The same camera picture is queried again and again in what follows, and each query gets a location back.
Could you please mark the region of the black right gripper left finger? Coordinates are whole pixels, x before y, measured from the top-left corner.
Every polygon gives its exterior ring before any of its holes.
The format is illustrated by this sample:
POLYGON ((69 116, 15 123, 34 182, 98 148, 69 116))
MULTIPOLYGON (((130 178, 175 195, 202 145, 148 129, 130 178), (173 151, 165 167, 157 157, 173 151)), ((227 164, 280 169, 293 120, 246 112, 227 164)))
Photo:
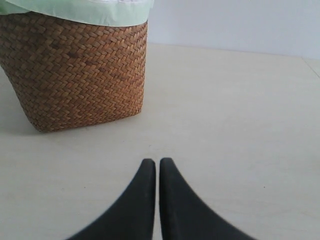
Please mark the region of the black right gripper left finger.
POLYGON ((151 240, 156 203, 156 165, 144 159, 120 197, 71 240, 151 240))

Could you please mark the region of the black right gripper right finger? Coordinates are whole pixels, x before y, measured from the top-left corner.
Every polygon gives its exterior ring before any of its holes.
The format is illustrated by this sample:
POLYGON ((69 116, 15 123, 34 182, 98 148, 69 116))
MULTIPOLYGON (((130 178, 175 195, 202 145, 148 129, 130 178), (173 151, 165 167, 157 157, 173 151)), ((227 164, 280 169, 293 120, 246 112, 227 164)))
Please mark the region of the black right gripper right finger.
POLYGON ((164 240, 252 240, 208 207, 172 158, 159 164, 159 214, 164 240))

